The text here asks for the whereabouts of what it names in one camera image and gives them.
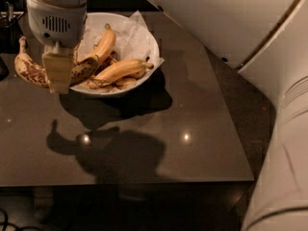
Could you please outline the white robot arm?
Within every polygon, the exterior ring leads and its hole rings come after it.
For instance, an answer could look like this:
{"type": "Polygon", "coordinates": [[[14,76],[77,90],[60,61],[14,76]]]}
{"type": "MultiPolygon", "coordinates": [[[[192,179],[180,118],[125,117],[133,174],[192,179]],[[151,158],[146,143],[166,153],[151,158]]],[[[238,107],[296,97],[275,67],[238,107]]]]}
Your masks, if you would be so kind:
{"type": "Polygon", "coordinates": [[[241,231],[308,231],[308,0],[147,0],[275,109],[241,231]]]}

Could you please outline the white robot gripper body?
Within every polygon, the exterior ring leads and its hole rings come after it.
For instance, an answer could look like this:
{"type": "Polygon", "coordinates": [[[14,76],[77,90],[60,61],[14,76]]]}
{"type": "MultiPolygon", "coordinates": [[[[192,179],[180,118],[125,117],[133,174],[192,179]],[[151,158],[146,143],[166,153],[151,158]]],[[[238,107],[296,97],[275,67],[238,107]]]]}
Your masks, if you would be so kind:
{"type": "Polygon", "coordinates": [[[26,0],[29,26],[45,47],[73,49],[82,39],[87,0],[26,0]]]}

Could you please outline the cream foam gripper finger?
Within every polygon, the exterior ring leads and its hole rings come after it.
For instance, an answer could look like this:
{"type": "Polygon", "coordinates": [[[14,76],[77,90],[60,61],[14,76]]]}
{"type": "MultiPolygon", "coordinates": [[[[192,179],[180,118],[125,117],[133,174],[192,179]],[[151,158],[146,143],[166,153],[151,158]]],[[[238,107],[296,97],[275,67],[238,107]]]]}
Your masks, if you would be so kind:
{"type": "Polygon", "coordinates": [[[65,54],[44,53],[42,62],[50,91],[52,93],[68,93],[74,65],[73,55],[70,52],[65,54]]]}

